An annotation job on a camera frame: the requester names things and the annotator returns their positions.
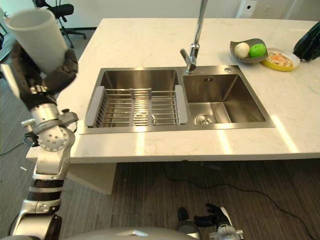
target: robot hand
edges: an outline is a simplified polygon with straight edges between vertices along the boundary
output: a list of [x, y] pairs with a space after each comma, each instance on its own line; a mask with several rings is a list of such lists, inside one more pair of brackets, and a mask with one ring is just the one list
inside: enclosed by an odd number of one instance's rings
[[54, 94], [66, 88], [76, 78], [78, 61], [74, 51], [68, 49], [62, 65], [42, 78], [39, 67], [16, 41], [11, 50], [11, 64], [1, 64], [1, 70], [13, 93], [30, 111], [41, 104], [56, 105]]
[[211, 203], [205, 204], [208, 216], [195, 216], [194, 223], [201, 228], [216, 226], [216, 232], [210, 234], [213, 240], [243, 240], [243, 231], [236, 230], [231, 223], [228, 212], [224, 207], [218, 207]]

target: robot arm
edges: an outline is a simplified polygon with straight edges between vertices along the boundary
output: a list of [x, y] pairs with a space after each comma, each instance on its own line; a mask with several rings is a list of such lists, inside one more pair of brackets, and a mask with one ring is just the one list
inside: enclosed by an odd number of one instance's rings
[[78, 117], [68, 109], [59, 113], [54, 94], [76, 78], [78, 62], [69, 49], [62, 65], [42, 78], [38, 66], [16, 42], [11, 51], [11, 64], [2, 64], [1, 70], [13, 93], [30, 111], [32, 119], [23, 124], [34, 136], [33, 139], [39, 138], [41, 147], [28, 196], [22, 203], [10, 234], [57, 240], [62, 219], [55, 212], [61, 205], [60, 196], [71, 147], [75, 142], [74, 133], [67, 127]]

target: faucet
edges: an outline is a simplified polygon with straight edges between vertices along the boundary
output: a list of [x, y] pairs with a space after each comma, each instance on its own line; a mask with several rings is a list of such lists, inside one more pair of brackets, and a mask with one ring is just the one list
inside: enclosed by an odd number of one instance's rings
[[200, 12], [199, 12], [199, 17], [198, 17], [198, 23], [196, 25], [196, 31], [195, 31], [195, 36], [194, 36], [194, 41], [190, 45], [190, 54], [187, 54], [187, 51], [182, 48], [180, 50], [180, 53], [186, 63], [186, 70], [185, 72], [187, 74], [192, 74], [196, 70], [196, 63], [197, 63], [197, 56], [199, 52], [199, 39], [201, 35], [201, 29], [202, 25], [204, 22], [204, 15], [205, 15], [205, 10], [207, 6], [208, 0], [201, 0], [201, 5], [200, 5]]

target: green apple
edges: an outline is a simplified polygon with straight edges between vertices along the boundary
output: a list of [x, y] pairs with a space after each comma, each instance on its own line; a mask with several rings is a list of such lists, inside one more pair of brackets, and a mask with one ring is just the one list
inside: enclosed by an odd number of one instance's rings
[[250, 47], [249, 57], [250, 58], [262, 57], [263, 55], [265, 55], [266, 51], [267, 51], [267, 48], [263, 43], [252, 45]]

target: double sink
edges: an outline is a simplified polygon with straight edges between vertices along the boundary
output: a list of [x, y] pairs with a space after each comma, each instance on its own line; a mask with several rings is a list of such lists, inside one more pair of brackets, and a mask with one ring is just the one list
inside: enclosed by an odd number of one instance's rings
[[274, 127], [237, 65], [102, 68], [84, 134]]

